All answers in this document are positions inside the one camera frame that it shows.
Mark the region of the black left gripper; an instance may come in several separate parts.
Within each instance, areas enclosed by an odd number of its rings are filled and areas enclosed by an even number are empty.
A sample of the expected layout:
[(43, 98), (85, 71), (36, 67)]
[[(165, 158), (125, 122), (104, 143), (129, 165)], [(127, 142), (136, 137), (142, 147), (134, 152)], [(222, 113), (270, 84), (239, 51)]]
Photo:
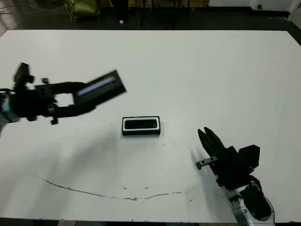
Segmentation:
[(83, 82), (45, 83), (34, 89), (29, 89), (26, 83), (27, 81), (16, 81), (14, 94), (11, 95), (11, 110), (20, 118), (35, 121), (38, 116), (51, 117), (51, 124), (56, 125), (58, 118), (75, 117), (95, 109), (94, 105), (55, 105), (55, 95), (73, 94), (84, 87)]

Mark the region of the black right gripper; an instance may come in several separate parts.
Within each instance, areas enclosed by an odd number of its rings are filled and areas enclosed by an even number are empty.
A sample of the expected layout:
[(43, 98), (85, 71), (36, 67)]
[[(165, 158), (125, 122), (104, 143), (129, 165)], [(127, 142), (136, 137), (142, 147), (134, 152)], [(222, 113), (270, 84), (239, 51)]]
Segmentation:
[(241, 187), (249, 184), (249, 175), (254, 167), (249, 166), (234, 147), (225, 148), (220, 138), (208, 127), (204, 127), (204, 131), (198, 129), (198, 136), (210, 156), (196, 162), (198, 170), (208, 165), (216, 176), (219, 187)]

